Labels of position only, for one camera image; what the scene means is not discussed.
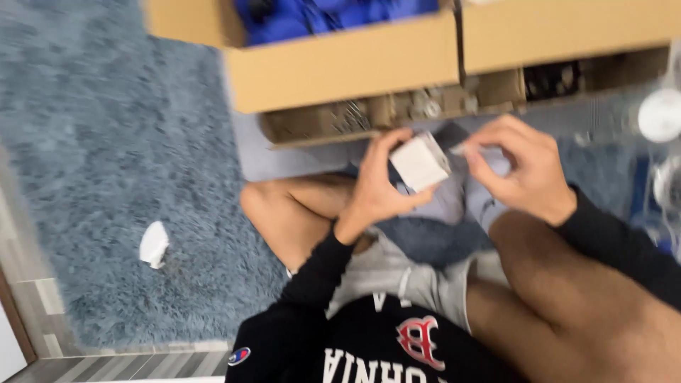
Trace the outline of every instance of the hand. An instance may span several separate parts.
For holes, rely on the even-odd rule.
[[[475,177],[506,206],[524,211],[552,226],[567,221],[577,208],[577,196],[567,185],[556,140],[513,116],[483,126],[464,142],[466,160]],[[511,172],[497,175],[478,151],[501,147]]]
[[[432,200],[437,187],[412,196],[403,196],[388,180],[387,162],[390,151],[412,136],[411,129],[402,128],[382,134],[371,141],[360,166],[353,197],[336,223],[336,238],[342,243],[353,242],[353,236],[361,235],[376,222],[406,213]]]

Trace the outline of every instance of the gray shorts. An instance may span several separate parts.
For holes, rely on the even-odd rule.
[[[471,265],[476,275],[508,285],[495,251],[474,253],[466,260],[436,271],[407,258],[385,234],[371,228],[377,238],[373,246],[352,258],[329,304],[331,318],[346,304],[374,293],[397,296],[403,305],[414,304],[437,312],[470,332],[466,316],[466,287]]]

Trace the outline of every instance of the small white box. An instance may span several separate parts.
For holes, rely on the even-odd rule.
[[[430,132],[421,133],[397,148],[391,155],[392,165],[405,185],[417,193],[449,178],[449,160]]]

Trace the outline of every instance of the red b logo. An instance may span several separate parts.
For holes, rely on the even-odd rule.
[[[400,334],[397,341],[407,354],[421,363],[426,363],[437,371],[445,371],[445,363],[438,361],[432,355],[437,347],[430,340],[430,329],[437,328],[437,319],[427,316],[423,319],[411,318],[405,320],[398,328]]]

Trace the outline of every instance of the black sleeve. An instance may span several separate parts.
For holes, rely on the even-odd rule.
[[[353,249],[338,242],[332,227],[281,298],[241,324],[234,349],[248,348],[248,356],[238,364],[230,363],[227,383],[276,382],[294,361],[322,350],[328,324],[324,310]]]
[[[599,210],[578,188],[577,210],[556,232],[587,257],[620,271],[681,310],[681,266],[648,235]]]

